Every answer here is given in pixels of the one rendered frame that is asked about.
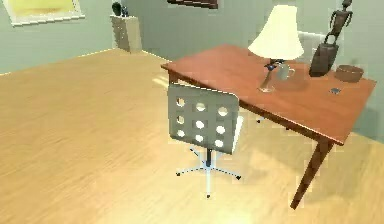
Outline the white perforated swivel chair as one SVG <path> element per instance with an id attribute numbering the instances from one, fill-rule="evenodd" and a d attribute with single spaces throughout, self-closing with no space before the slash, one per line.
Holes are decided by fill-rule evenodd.
<path id="1" fill-rule="evenodd" d="M 218 168 L 221 154 L 232 155 L 236 149 L 244 118 L 239 114 L 239 99 L 229 92 L 171 83 L 168 86 L 169 135 L 172 139 L 206 149 L 206 157 L 193 147 L 199 158 L 197 167 L 177 171 L 176 175 L 203 170 L 206 197 L 211 197 L 210 175 L 215 170 L 241 179 L 240 174 Z"/>

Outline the reddish brown wooden desk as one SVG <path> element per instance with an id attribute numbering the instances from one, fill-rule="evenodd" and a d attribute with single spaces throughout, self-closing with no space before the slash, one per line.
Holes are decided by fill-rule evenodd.
<path id="1" fill-rule="evenodd" d="M 345 144 L 355 122 L 375 88 L 374 80 L 357 83 L 337 80 L 332 71 L 322 77 L 309 75 L 309 66 L 289 61 L 292 78 L 275 81 L 275 90 L 263 93 L 258 87 L 268 61 L 248 49 L 221 45 L 161 66 L 170 82 L 183 80 L 199 87 L 232 92 L 244 109 L 267 118 L 317 142 L 311 160 L 291 202 L 295 209 L 332 147 Z M 339 88 L 339 94 L 330 92 Z"/>

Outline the grey mug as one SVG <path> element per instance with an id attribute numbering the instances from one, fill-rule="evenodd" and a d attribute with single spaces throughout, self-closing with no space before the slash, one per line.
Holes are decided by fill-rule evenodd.
<path id="1" fill-rule="evenodd" d="M 282 63 L 278 65 L 277 76 L 280 80 L 287 80 L 295 74 L 295 70 L 288 64 Z"/>

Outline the beige chest of drawers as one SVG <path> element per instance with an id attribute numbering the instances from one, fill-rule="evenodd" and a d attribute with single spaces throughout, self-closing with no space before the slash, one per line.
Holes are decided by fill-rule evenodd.
<path id="1" fill-rule="evenodd" d="M 142 51 L 139 19 L 135 16 L 111 15 L 116 46 L 130 53 Z"/>

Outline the dark brown framed picture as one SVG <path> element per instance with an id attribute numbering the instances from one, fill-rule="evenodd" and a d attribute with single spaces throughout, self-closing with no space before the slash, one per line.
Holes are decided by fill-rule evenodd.
<path id="1" fill-rule="evenodd" d="M 199 8 L 217 9 L 218 0 L 167 0 L 169 4 L 193 6 Z"/>

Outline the cream shade table lamp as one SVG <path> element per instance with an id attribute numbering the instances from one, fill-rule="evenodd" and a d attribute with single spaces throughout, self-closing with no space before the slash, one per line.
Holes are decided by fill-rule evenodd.
<path id="1" fill-rule="evenodd" d="M 274 90 L 271 85 L 273 71 L 278 70 L 279 64 L 286 64 L 286 61 L 297 59 L 304 53 L 298 36 L 297 7 L 274 6 L 266 24 L 248 46 L 248 50 L 269 60 L 264 65 L 268 72 L 259 90 L 264 93 L 272 92 Z"/>

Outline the dark brown figure statue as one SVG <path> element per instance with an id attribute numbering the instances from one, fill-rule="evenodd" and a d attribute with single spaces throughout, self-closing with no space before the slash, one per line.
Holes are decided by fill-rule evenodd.
<path id="1" fill-rule="evenodd" d="M 353 17 L 353 12 L 348 10 L 352 1 L 343 0 L 342 9 L 332 13 L 329 22 L 330 31 L 326 34 L 324 41 L 318 45 L 311 61 L 309 69 L 311 77 L 322 77 L 331 70 L 339 49 L 337 40 L 343 27 L 348 27 Z"/>

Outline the brown wooden bowl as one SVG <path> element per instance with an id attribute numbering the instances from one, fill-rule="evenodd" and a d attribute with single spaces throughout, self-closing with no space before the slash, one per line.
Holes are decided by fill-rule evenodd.
<path id="1" fill-rule="evenodd" d="M 353 65 L 339 65 L 335 72 L 335 78 L 349 83 L 357 83 L 364 74 L 362 68 Z"/>

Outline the white framed yellow picture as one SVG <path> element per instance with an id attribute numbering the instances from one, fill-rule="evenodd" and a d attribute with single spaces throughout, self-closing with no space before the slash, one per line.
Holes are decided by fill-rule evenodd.
<path id="1" fill-rule="evenodd" d="M 2 0 L 2 3 L 13 27 L 85 17 L 79 0 Z"/>

